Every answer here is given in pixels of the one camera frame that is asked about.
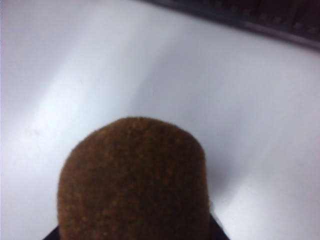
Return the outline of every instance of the white desk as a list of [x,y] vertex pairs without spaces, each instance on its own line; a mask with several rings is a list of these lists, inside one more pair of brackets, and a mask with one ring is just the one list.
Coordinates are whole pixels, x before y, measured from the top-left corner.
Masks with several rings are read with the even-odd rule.
[[1,239],[48,234],[71,149],[136,115],[202,143],[231,240],[320,239],[319,52],[134,0],[1,7]]

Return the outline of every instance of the white surface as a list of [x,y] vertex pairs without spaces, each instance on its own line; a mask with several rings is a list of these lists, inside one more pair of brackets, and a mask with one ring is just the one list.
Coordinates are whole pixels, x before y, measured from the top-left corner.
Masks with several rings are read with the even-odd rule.
[[71,149],[131,115],[199,139],[231,240],[320,239],[319,52],[133,0],[1,7],[1,239],[48,234]]

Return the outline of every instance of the white table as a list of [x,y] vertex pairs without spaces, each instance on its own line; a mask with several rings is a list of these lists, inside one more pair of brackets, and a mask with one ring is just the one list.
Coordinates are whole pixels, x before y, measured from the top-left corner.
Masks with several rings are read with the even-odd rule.
[[201,142],[231,240],[320,239],[319,52],[134,0],[1,7],[1,239],[48,234],[69,152],[126,116]]

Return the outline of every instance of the keyboard keys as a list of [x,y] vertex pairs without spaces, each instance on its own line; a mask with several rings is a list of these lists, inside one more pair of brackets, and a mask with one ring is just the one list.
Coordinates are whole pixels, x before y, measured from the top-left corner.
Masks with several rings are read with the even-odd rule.
[[286,20],[293,3],[293,0],[262,0],[258,8],[258,17],[275,24],[282,23]]
[[301,6],[293,22],[293,29],[309,34],[320,32],[320,0],[308,0]]

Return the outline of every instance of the keyboard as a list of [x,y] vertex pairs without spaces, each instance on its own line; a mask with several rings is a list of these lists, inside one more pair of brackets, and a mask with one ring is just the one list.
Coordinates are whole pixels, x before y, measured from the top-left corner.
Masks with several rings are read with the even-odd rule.
[[320,0],[147,0],[320,50]]

